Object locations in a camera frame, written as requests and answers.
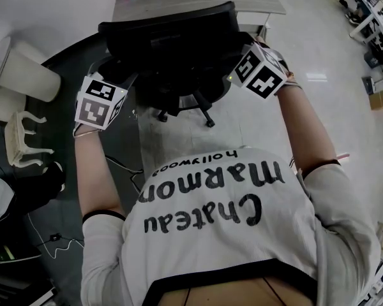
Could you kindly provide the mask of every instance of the forearm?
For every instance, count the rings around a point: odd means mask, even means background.
[[[93,128],[81,126],[79,130],[77,134]],[[124,215],[98,133],[75,139],[75,159],[82,215],[95,210],[113,210]]]
[[[332,141],[303,90],[286,87],[280,89],[277,96],[296,168],[307,173],[319,164],[336,159]]]

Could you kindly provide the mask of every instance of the black office chair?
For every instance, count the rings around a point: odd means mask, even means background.
[[[166,113],[177,116],[200,108],[209,127],[214,121],[207,111],[230,88],[224,77],[241,59],[244,44],[253,41],[239,32],[232,2],[144,20],[104,22],[98,31],[115,57],[99,67],[104,79],[120,84],[136,72],[133,85],[147,105],[162,110],[161,121],[167,121]]]

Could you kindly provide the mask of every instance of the marker cube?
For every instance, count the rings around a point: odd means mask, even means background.
[[[119,114],[127,94],[126,89],[86,76],[77,97],[75,121],[106,129]]]
[[[277,59],[254,43],[227,79],[267,100],[287,81],[287,76]]]

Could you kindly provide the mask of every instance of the gray floor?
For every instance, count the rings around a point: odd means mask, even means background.
[[[41,145],[54,149],[54,154],[42,154],[41,159],[44,160],[44,163],[52,160],[59,161],[66,171],[65,191],[44,207],[30,213],[34,225],[44,240],[48,240],[49,236],[54,233],[60,233],[66,238],[82,239],[82,216],[78,203],[72,137],[75,97],[90,65],[105,57],[105,51],[104,43],[92,42],[89,46],[79,48],[51,65],[50,69],[59,73],[63,79],[58,97],[52,103],[31,99],[27,106],[27,109],[33,114],[47,118],[46,123],[39,125],[26,121],[25,127],[31,129],[29,126],[35,126],[37,132],[35,137],[28,137],[27,144],[33,147]],[[107,131],[101,133],[101,140],[107,155],[115,157],[132,169],[139,169],[142,168],[142,161],[136,115],[132,112],[134,108],[135,96],[134,92],[130,92],[118,118]],[[129,211],[137,199],[136,192],[129,180],[129,174],[114,164],[110,164],[110,170],[123,207]],[[38,174],[41,171],[42,168],[34,165],[18,171],[18,175]],[[135,181],[141,187],[144,178],[139,175]],[[39,244],[40,239],[32,229],[28,218],[24,220],[32,243]],[[67,240],[60,240],[48,243],[47,247],[54,255],[56,247],[65,248],[67,245]],[[50,258],[43,246],[40,246],[39,249],[42,252],[41,262],[59,288],[66,305],[80,305],[82,248],[76,243],[72,243],[68,251],[58,251],[55,260]]]
[[[352,26],[333,0],[280,0],[287,15],[271,15],[267,41],[280,51],[327,128],[360,199],[383,221],[383,110],[371,111],[361,77],[371,73],[366,47],[351,39]],[[258,147],[289,162],[292,153],[276,99],[262,103],[232,87],[213,105],[216,122],[205,127],[199,110],[181,112],[167,123],[156,111],[139,112],[146,176],[179,156]]]

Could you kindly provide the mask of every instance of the white shirt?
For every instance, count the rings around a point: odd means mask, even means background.
[[[96,214],[83,232],[84,305],[157,305],[167,291],[263,276],[317,305],[352,305],[380,256],[340,166],[314,170],[303,185],[279,157],[257,149],[165,164],[125,221]]]

